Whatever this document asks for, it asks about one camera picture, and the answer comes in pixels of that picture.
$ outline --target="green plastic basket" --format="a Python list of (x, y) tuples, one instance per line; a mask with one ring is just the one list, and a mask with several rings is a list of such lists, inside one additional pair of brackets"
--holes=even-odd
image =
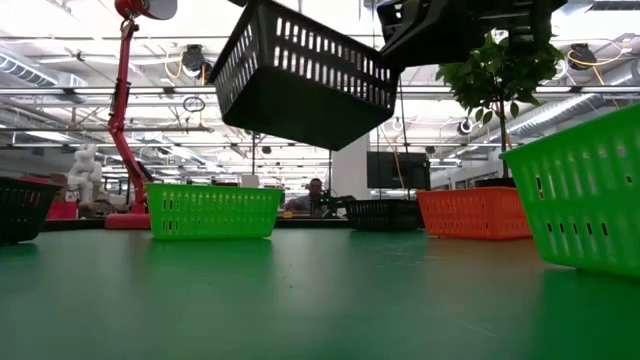
[(640, 106), (501, 157), (544, 260), (640, 277)]
[(148, 184), (157, 240), (261, 238), (273, 232), (282, 190)]

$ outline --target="computer monitor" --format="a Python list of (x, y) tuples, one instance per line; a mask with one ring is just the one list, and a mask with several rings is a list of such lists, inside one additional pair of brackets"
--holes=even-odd
[(398, 153), (398, 162), (391, 152), (367, 152), (367, 187), (370, 189), (431, 190), (429, 159), (425, 153)]

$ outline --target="black plastic basket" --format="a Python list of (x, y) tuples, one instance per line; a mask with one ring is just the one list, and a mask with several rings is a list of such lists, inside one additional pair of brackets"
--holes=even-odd
[(0, 244), (35, 239), (59, 189), (0, 177)]
[(339, 150), (393, 116), (400, 71), (272, 0), (250, 0), (208, 82), (227, 125)]
[(423, 227), (415, 200), (359, 200), (345, 202), (349, 225), (365, 231), (409, 231)]

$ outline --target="green table surface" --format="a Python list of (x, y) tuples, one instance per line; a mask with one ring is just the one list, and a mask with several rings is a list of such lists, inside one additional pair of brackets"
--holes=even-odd
[(0, 359), (639, 359), (640, 284), (532, 240), (276, 230), (0, 248)]

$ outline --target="person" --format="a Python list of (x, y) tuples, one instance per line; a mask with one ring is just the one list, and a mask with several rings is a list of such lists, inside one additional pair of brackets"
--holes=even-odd
[(322, 197), (322, 181), (318, 178), (311, 179), (308, 189), (308, 195), (303, 195), (289, 200), (285, 205), (285, 211), (290, 211), (299, 215), (322, 217), (326, 210), (326, 206), (320, 204), (320, 199)]

